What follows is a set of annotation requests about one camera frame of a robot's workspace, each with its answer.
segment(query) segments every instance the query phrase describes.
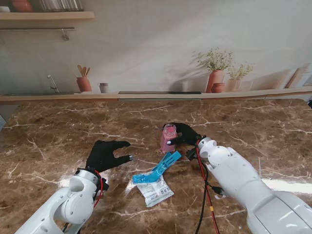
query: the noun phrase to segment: white wall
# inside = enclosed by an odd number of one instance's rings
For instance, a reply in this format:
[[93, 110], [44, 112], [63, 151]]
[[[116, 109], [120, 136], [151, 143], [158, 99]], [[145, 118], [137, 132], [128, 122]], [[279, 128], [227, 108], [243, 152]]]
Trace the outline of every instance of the white wall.
[[[0, 32], [0, 93], [43, 93], [51, 74], [61, 92], [78, 91], [74, 70], [111, 91], [204, 91], [207, 71], [194, 51], [219, 46], [255, 63], [247, 80], [312, 61], [311, 0], [85, 0], [95, 19], [23, 22], [74, 26], [58, 32]], [[20, 26], [1, 22], [0, 27]]]

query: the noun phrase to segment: marble countertop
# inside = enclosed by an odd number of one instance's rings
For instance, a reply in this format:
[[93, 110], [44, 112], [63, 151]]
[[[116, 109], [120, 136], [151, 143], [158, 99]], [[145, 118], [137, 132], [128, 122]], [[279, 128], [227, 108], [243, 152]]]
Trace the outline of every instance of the marble countertop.
[[[312, 110], [301, 100], [204, 100], [163, 102], [30, 103], [20, 106], [0, 132], [0, 230], [14, 233], [59, 187], [84, 167], [94, 142], [126, 140], [117, 156], [135, 159], [102, 173], [104, 193], [82, 234], [193, 234], [203, 181], [196, 161], [182, 157], [164, 173], [175, 193], [147, 208], [131, 177], [151, 170], [163, 157], [159, 128], [183, 122], [230, 146], [272, 189], [295, 193], [312, 206]], [[180, 146], [184, 154], [190, 146]], [[217, 185], [210, 175], [209, 181]], [[249, 234], [246, 211], [211, 191], [222, 234]], [[214, 233], [206, 206], [200, 233]]]

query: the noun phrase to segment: blue comb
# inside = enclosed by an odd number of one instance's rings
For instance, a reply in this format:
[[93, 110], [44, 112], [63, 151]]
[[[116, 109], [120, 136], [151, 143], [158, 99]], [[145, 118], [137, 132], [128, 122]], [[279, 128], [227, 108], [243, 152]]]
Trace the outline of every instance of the blue comb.
[[149, 175], [134, 175], [132, 177], [133, 183], [152, 183], [157, 181], [160, 176], [181, 157], [178, 151], [175, 151], [173, 154], [170, 152], [166, 153], [165, 157], [151, 170]]

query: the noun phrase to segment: wooden shelf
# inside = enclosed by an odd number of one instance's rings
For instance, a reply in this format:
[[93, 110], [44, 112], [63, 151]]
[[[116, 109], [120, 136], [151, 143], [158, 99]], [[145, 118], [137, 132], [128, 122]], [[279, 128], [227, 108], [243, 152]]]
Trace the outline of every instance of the wooden shelf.
[[206, 99], [206, 98], [226, 98], [226, 99], [246, 99], [259, 97], [278, 97], [312, 93], [312, 87], [300, 87], [291, 89], [269, 89], [242, 92], [228, 92], [219, 94], [74, 94], [74, 95], [46, 95], [46, 96], [1, 96], [0, 104], [23, 103], [31, 101], [53, 101], [53, 100], [120, 100], [120, 99]]
[[16, 13], [2, 12], [0, 20], [81, 20], [94, 19], [94, 12]]

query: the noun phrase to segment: white packet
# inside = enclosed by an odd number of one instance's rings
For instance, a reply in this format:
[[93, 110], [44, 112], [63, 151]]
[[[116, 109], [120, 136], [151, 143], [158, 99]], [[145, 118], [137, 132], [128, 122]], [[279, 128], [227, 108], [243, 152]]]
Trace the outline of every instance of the white packet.
[[136, 185], [145, 197], [146, 207], [152, 207], [174, 194], [162, 175], [156, 182], [137, 183]]

